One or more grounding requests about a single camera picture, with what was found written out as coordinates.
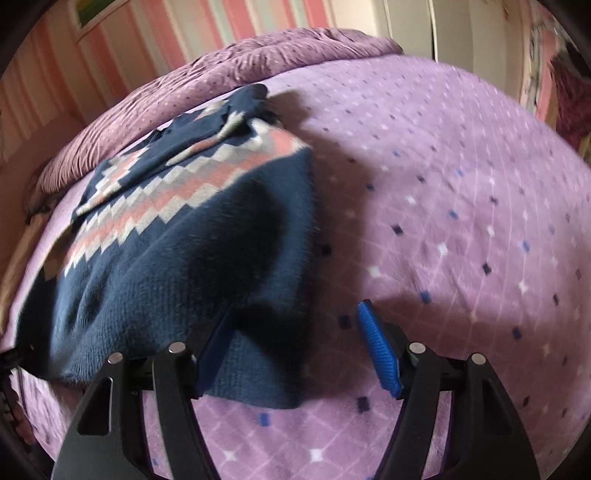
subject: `pink striped wall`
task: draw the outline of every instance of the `pink striped wall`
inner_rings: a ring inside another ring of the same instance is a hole
[[[283,28],[333,25],[329,0],[129,0],[78,39],[60,0],[0,79],[3,160],[59,113],[87,124],[208,51]]]

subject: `metal pin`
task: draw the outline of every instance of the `metal pin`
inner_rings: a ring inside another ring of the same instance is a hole
[[[174,342],[168,347],[170,353],[180,353],[183,350],[185,350],[185,344],[183,342]]]
[[[482,355],[481,353],[473,353],[472,356],[470,357],[470,359],[476,365],[484,365],[486,363],[486,357],[484,355]]]
[[[111,365],[115,365],[118,364],[119,362],[121,362],[123,360],[123,354],[121,352],[115,352],[109,355],[109,358],[107,359],[107,361],[111,364]]]
[[[408,349],[415,355],[421,355],[421,353],[425,353],[427,347],[424,346],[421,342],[413,342],[408,346]]]

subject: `bed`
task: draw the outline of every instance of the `bed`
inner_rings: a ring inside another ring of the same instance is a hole
[[[194,408],[207,446],[222,478],[370,478],[400,409],[355,328],[355,304],[370,298],[440,355],[487,355],[546,478],[589,419],[590,173],[555,132],[477,77],[378,53],[262,80],[285,128],[314,151],[320,230],[306,400],[270,410],[205,397]],[[91,176],[48,220],[2,348]],[[25,371],[19,389],[55,458],[82,391]],[[170,476],[149,393],[144,408],[152,466]],[[426,476],[440,466],[448,416],[443,395]]]

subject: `blue rubber pad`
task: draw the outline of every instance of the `blue rubber pad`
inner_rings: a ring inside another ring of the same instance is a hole
[[[398,359],[386,340],[379,320],[371,306],[371,302],[364,300],[357,305],[359,328],[365,338],[369,354],[374,362],[382,388],[388,390],[394,398],[398,398],[402,391],[398,369]]]
[[[234,311],[228,309],[211,334],[207,345],[199,357],[193,398],[201,398],[211,388],[217,377],[217,372],[220,370],[223,359],[234,338],[235,325],[233,316]]]

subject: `picture frame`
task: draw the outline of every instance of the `picture frame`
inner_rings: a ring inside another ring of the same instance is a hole
[[[67,0],[76,40],[80,40],[129,0]]]

